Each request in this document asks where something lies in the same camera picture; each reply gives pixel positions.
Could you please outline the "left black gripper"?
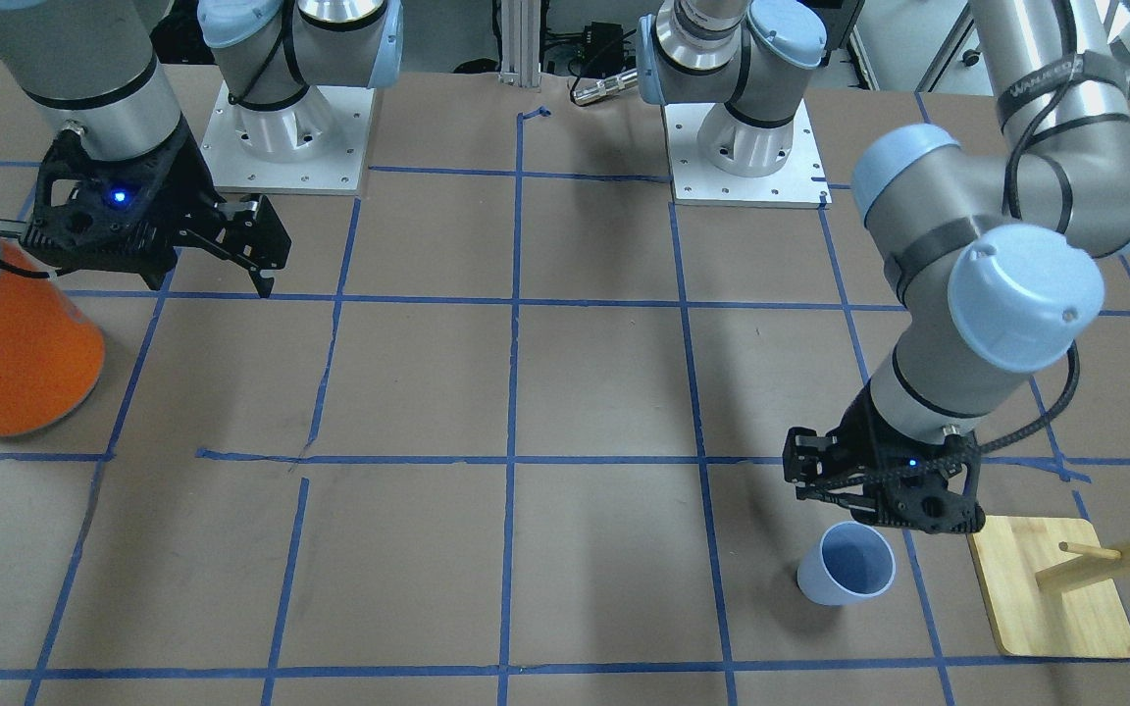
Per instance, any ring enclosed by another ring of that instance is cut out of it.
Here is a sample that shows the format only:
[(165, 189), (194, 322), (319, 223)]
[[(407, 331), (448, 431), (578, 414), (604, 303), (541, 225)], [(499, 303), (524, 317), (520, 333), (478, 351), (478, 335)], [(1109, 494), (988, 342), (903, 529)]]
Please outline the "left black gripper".
[(862, 387), (837, 428), (789, 429), (782, 468), (799, 500), (831, 502), (854, 517), (890, 517), (885, 483), (904, 469), (904, 437), (875, 410), (871, 389)]

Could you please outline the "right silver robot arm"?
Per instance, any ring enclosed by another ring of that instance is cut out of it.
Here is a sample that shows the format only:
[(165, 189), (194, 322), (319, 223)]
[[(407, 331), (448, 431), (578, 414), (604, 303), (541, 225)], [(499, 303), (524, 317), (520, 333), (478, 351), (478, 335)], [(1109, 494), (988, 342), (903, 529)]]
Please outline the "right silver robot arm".
[(0, 276), (160, 289), (184, 247), (268, 298), (292, 238), (270, 192), (357, 188), (368, 111), (395, 84), (399, 1), (0, 1), (0, 62), (51, 129)]

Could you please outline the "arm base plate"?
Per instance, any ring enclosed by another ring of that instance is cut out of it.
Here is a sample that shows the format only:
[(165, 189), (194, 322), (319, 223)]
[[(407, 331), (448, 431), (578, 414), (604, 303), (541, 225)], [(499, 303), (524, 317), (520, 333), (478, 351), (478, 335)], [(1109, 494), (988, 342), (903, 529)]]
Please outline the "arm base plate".
[(662, 113), (676, 204), (817, 209), (833, 202), (803, 101), (775, 128), (742, 124), (722, 104), (671, 104)]

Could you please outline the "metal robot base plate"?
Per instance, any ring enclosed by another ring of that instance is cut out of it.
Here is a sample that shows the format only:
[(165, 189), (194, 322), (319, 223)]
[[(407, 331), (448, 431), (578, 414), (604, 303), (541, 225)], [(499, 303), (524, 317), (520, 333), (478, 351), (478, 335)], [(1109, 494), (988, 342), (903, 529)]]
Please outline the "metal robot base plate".
[(221, 192), (357, 195), (380, 91), (313, 86), (294, 106), (273, 112), (234, 106), (217, 94), (200, 140)]

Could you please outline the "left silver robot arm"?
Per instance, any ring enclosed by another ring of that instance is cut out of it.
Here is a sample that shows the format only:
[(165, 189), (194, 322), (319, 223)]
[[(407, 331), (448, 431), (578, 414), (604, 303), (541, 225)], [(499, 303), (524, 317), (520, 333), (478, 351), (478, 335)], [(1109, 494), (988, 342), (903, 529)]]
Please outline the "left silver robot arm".
[(972, 1), (1008, 151), (899, 127), (853, 167), (857, 213), (910, 325), (843, 415), (788, 432), (798, 499), (867, 526), (976, 532), (983, 453), (1048, 426), (1079, 384), (1098, 261), (1130, 254), (1127, 69), (1093, 1)]

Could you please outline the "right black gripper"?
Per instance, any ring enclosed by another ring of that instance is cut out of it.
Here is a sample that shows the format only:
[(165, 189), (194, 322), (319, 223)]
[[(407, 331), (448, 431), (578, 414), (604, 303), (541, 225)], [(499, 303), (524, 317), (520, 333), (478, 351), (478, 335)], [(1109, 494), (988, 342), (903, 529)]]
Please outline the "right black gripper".
[(257, 295), (273, 293), (277, 270), (285, 268), (292, 238), (266, 195), (228, 201), (217, 192), (201, 148), (191, 133), (180, 143), (169, 168), (169, 213), (185, 236), (179, 243), (201, 247), (247, 270)]

